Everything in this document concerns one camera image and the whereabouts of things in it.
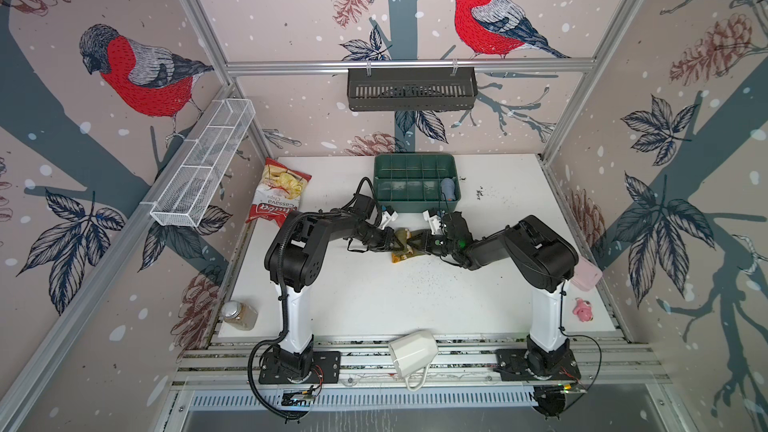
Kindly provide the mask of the glass jar with lid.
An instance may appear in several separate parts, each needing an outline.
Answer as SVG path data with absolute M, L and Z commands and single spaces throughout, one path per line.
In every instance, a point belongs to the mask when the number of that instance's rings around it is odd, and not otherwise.
M 252 330 L 258 319 L 258 312 L 244 302 L 230 300 L 220 309 L 221 319 L 232 327 L 242 330 Z

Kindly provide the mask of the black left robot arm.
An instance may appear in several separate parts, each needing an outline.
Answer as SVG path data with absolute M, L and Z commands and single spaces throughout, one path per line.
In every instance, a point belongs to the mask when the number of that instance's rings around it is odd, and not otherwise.
M 405 245 L 390 227 L 368 222 L 367 213 L 342 209 L 328 212 L 292 211 L 264 258 L 276 285 L 282 327 L 274 340 L 278 363 L 299 375 L 308 373 L 313 354 L 309 287 L 317 280 L 330 242 L 357 240 L 363 252 L 396 252 Z

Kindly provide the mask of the grey rolled item in tray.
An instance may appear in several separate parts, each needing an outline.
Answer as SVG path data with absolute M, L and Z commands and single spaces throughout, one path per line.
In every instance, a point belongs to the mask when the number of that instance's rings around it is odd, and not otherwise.
M 452 178 L 443 178 L 440 182 L 442 199 L 445 202 L 454 202 L 456 200 L 456 185 Z

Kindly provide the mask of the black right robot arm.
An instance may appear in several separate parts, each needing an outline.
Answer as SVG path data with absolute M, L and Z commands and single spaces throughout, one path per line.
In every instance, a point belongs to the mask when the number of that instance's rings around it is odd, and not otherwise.
M 527 336 L 526 361 L 536 376 L 549 376 L 561 367 L 570 352 L 563 319 L 565 286 L 575 272 L 579 256 L 562 236 L 529 215 L 514 226 L 475 240 L 460 212 L 442 217 L 442 232 L 414 232 L 407 244 L 416 251 L 476 271 L 489 264 L 511 260 L 534 288 L 532 323 Z

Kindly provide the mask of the green compartment tray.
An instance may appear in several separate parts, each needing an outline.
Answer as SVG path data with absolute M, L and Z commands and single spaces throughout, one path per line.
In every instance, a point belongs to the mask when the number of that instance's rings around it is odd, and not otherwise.
M 450 177 L 456 200 L 442 199 L 440 182 Z M 381 154 L 374 159 L 373 184 L 380 204 L 394 211 L 419 213 L 429 209 L 453 212 L 461 199 L 455 158 L 446 153 Z

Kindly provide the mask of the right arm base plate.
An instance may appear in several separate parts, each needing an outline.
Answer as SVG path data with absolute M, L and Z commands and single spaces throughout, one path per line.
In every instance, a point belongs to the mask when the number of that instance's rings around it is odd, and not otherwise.
M 505 382 L 581 380 L 581 373 L 570 348 L 565 346 L 552 352 L 538 349 L 498 349 L 494 371 Z

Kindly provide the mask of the olive yellow sock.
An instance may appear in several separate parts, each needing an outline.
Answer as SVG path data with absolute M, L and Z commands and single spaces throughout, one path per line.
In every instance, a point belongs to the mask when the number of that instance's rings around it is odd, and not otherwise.
M 426 229 L 396 229 L 395 238 L 399 243 L 399 246 L 391 253 L 392 262 L 399 263 L 411 258 L 426 255 L 427 252 L 425 251 L 425 240 L 429 237 L 429 235 L 430 232 Z

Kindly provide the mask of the pink pig toy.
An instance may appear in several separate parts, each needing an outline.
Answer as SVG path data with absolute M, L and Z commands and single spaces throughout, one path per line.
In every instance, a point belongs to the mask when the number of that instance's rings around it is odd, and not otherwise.
M 591 302 L 580 297 L 576 298 L 572 314 L 575 315 L 582 323 L 587 323 L 594 320 Z

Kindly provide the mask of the black hanging basket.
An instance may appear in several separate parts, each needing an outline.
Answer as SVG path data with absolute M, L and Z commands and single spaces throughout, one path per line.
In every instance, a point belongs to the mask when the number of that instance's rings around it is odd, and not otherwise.
M 354 112 L 469 110 L 477 96 L 471 67 L 350 69 L 347 76 Z

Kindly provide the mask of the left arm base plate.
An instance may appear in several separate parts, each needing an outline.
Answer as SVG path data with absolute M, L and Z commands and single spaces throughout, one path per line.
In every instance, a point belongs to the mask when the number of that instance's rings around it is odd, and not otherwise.
M 291 353 L 280 348 L 265 354 L 259 366 L 260 385 L 336 384 L 339 380 L 341 353 L 310 350 Z

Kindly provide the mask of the red chips bag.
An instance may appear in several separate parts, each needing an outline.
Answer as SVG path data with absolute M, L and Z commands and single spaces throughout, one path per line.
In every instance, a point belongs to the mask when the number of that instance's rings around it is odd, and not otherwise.
M 267 158 L 249 209 L 247 223 L 273 221 L 281 227 L 298 209 L 300 198 L 312 176 Z

